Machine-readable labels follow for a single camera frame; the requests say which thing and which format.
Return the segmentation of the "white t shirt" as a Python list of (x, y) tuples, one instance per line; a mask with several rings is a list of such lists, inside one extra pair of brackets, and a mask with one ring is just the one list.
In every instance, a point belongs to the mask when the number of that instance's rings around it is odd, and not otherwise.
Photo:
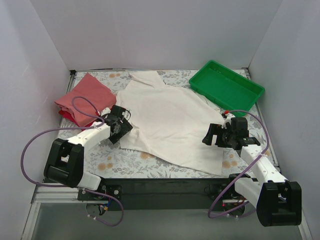
[(116, 103), (131, 114), (132, 130), (121, 138), (121, 148), (220, 176), (223, 150), (202, 142), (211, 123), (224, 123), (220, 113), (192, 90), (165, 84), (156, 71), (129, 75), (116, 95)]

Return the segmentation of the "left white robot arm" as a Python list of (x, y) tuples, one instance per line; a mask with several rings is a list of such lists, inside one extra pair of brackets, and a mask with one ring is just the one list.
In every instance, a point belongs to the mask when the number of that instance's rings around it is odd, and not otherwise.
[(102, 113), (88, 129), (68, 139), (54, 140), (44, 168), (47, 179), (70, 188), (89, 189), (95, 200), (103, 199), (107, 191), (101, 177), (84, 170), (86, 153), (103, 140), (116, 144), (133, 129), (129, 110), (114, 105)]

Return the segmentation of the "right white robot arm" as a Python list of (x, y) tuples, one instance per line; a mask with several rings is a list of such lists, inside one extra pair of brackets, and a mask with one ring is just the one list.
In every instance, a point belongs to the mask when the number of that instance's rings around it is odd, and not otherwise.
[(208, 146), (216, 139), (220, 148), (232, 148), (245, 161), (256, 178), (239, 174), (226, 186), (232, 199), (243, 196), (252, 204), (264, 227), (298, 226), (302, 222), (302, 189), (284, 177), (264, 155), (260, 142), (249, 136), (244, 117), (228, 116), (223, 124), (212, 123), (202, 142)]

